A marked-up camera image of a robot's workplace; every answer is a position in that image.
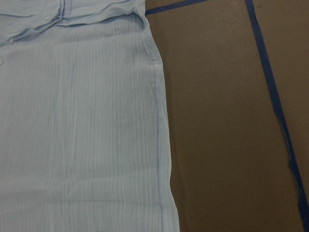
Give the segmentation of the light blue button shirt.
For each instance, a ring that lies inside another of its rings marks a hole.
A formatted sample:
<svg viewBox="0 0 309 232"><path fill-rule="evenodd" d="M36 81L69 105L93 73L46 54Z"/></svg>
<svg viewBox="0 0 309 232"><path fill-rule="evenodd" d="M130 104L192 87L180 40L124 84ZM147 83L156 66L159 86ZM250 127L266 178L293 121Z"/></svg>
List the light blue button shirt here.
<svg viewBox="0 0 309 232"><path fill-rule="evenodd" d="M143 0L0 3L0 229L177 232Z"/></svg>

